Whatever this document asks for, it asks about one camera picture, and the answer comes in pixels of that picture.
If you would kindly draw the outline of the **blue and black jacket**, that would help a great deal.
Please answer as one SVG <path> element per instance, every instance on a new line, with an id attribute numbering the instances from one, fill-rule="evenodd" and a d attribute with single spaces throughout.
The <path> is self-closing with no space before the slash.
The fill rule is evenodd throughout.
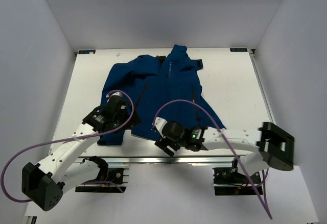
<path id="1" fill-rule="evenodd" d="M 202 60 L 192 60 L 183 45 L 174 45 L 163 58 L 141 55 L 127 63 L 117 63 L 105 81 L 100 104 L 107 104 L 112 90 L 127 93 L 142 121 L 132 127 L 131 134 L 149 140 L 159 138 L 159 133 L 152 130 L 156 112 L 189 129 L 215 125 L 223 129 L 225 125 L 201 95 L 197 72 L 202 68 Z"/>

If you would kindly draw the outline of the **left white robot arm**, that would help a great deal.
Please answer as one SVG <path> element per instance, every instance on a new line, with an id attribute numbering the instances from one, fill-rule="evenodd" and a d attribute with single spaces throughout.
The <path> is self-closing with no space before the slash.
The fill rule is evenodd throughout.
<path id="1" fill-rule="evenodd" d="M 108 163 L 97 156 L 71 165 L 102 136 L 140 123 L 129 97 L 121 92 L 109 96 L 107 104 L 94 108 L 71 137 L 50 155 L 22 169 L 22 192 L 43 211 L 53 209 L 69 190 L 88 182 L 104 182 Z"/>

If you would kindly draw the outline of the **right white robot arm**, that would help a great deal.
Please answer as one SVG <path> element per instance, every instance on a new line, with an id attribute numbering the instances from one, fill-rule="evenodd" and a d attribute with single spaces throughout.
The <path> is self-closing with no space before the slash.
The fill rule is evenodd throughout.
<path id="1" fill-rule="evenodd" d="M 160 134 L 155 145 L 171 157 L 181 148 L 193 152 L 230 148 L 247 151 L 230 170 L 231 178 L 238 183 L 260 170 L 292 171 L 294 167 L 295 138 L 271 122 L 264 122 L 257 130 L 218 131 L 212 127 L 188 129 L 158 117 L 153 130 Z"/>

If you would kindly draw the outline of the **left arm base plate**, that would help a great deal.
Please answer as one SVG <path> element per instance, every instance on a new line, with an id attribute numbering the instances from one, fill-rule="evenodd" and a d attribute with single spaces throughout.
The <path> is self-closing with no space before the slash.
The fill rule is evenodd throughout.
<path id="1" fill-rule="evenodd" d="M 124 193 L 129 182 L 127 164 L 109 164 L 107 178 L 100 183 L 82 184 L 75 188 L 77 193 Z"/>

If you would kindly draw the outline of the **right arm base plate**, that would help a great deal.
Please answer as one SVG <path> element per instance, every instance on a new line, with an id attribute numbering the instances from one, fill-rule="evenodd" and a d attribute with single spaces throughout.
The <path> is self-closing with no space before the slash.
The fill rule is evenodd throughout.
<path id="1" fill-rule="evenodd" d="M 213 187 L 215 196 L 250 196 L 256 195 L 255 187 L 263 195 L 262 181 L 259 172 L 255 172 L 251 184 L 245 175 L 232 171 L 232 163 L 216 163 L 212 166 Z"/>

